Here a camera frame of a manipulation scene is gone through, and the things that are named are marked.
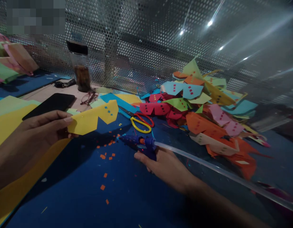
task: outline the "jar lid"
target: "jar lid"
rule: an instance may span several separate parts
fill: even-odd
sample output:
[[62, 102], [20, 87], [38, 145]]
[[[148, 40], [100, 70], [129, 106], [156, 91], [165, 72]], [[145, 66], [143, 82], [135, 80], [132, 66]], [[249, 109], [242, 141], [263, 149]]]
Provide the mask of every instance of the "jar lid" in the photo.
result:
[[68, 50], [81, 55], [88, 55], [88, 47], [86, 44], [76, 41], [66, 41]]

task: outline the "scissor handle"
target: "scissor handle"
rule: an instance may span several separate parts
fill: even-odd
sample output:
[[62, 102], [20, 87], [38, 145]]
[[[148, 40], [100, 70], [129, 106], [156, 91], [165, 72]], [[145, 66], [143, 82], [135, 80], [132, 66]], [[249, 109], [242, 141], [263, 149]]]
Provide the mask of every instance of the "scissor handle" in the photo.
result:
[[[137, 120], [137, 119], [134, 118], [134, 117], [131, 117], [131, 118], [130, 118], [130, 121], [131, 121], [132, 125], [134, 126], [134, 128], [135, 128], [137, 131], [141, 132], [141, 133], [148, 134], [148, 133], [150, 133], [150, 132], [152, 131], [152, 128], [151, 128], [149, 125], [147, 125], [146, 123], [144, 123], [144, 122], [142, 122], [142, 121], [140, 121], [140, 120]], [[146, 127], [148, 128], [148, 130], [141, 130], [140, 128], [138, 128], [138, 127], [135, 125], [134, 121], [136, 121], [137, 123], [140, 123], [140, 124], [146, 126]]]
[[[154, 121], [147, 115], [143, 114], [143, 113], [135, 113], [134, 116], [138, 117], [143, 123], [149, 125], [150, 127], [154, 127]], [[151, 122], [151, 124], [149, 124], [148, 122], [146, 122], [141, 116], [144, 116], [145, 118], [148, 118]]]

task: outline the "red scissor handle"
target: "red scissor handle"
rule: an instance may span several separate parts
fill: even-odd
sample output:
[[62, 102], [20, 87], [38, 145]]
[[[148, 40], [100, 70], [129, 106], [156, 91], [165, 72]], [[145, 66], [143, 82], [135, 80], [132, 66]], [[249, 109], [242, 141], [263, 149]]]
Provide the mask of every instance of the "red scissor handle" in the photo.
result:
[[[138, 117], [143, 123], [149, 125], [150, 127], [154, 127], [154, 126], [155, 126], [153, 120], [152, 120], [149, 116], [147, 116], [147, 115], [145, 115], [145, 114], [143, 114], [143, 113], [135, 113], [134, 116]], [[144, 119], [142, 119], [141, 116], [144, 116], [145, 118], [148, 118], [148, 119], [150, 120], [151, 124], [149, 124], [149, 123], [146, 122]]]

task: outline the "black smartphone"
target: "black smartphone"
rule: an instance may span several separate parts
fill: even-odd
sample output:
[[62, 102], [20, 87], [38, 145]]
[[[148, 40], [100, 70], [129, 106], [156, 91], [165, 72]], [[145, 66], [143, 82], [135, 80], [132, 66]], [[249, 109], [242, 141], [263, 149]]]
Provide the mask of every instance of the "black smartphone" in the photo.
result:
[[42, 104], [37, 106], [34, 110], [32, 110], [30, 113], [25, 115], [22, 120], [54, 110], [65, 111], [74, 100], [74, 95], [55, 93]]

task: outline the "perforated metal sheet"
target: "perforated metal sheet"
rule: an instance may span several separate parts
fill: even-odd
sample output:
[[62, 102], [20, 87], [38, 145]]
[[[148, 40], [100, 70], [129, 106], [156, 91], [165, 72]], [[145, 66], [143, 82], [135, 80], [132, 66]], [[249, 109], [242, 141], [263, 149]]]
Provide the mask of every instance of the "perforated metal sheet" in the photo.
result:
[[202, 73], [223, 69], [216, 76], [249, 100], [293, 105], [293, 1], [68, 0], [64, 35], [9, 38], [41, 68], [68, 75], [65, 41], [84, 42], [92, 82], [133, 93], [149, 92], [198, 56]]

